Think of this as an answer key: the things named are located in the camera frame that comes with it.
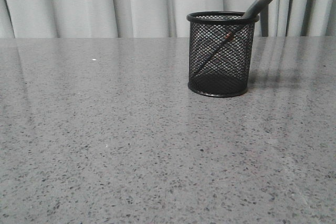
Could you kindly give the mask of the black mesh pen cup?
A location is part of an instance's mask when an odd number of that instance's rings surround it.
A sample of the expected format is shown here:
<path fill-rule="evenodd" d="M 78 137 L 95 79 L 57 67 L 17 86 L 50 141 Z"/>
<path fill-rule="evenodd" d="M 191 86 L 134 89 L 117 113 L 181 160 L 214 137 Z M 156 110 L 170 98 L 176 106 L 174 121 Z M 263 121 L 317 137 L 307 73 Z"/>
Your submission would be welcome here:
<path fill-rule="evenodd" d="M 209 97 L 247 92 L 255 23 L 259 16 L 209 11 L 188 14 L 188 88 Z"/>

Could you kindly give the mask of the grey orange handled scissors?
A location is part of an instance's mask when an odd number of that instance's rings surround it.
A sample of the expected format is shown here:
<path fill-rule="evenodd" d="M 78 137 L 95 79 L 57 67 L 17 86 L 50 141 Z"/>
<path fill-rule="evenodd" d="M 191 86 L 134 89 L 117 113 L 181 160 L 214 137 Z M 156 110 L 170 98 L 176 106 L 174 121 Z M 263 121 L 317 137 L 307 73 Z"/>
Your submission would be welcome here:
<path fill-rule="evenodd" d="M 248 19 L 254 18 L 257 16 L 262 9 L 264 9 L 272 0 L 255 0 L 249 8 L 244 12 L 243 16 L 240 19 Z M 205 65 L 219 52 L 220 49 L 223 48 L 229 41 L 234 39 L 234 36 L 237 32 L 239 32 L 241 28 L 235 28 L 234 30 L 230 31 L 224 38 L 224 40 L 219 44 L 217 49 L 203 62 L 202 65 L 198 67 L 198 69 L 194 72 L 192 77 L 196 76 L 204 67 Z"/>

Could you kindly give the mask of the white pleated curtain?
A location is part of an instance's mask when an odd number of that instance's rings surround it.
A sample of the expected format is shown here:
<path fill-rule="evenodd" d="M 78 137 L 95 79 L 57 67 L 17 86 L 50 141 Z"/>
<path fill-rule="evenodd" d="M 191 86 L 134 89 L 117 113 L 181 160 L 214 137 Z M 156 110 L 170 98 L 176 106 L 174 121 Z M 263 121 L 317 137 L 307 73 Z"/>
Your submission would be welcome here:
<path fill-rule="evenodd" d="M 244 12 L 254 0 L 1 0 L 2 38 L 186 37 L 189 13 Z M 257 36 L 333 36 L 335 0 L 274 0 Z"/>

